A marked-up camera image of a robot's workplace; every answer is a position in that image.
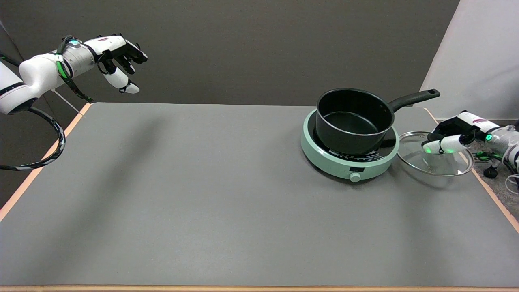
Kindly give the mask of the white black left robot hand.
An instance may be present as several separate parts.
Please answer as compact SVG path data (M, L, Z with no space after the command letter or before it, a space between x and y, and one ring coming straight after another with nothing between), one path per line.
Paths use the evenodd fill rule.
M128 74L135 74L132 63L143 64L148 56L138 44L133 44L120 34L98 36L83 42L92 55L98 70L106 81L122 94L137 94L140 89Z

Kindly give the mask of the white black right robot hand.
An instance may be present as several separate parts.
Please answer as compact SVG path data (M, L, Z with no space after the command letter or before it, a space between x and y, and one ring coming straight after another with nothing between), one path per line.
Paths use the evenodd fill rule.
M469 111L440 122L421 143L425 153L443 155L467 150L475 141L490 141L500 126Z

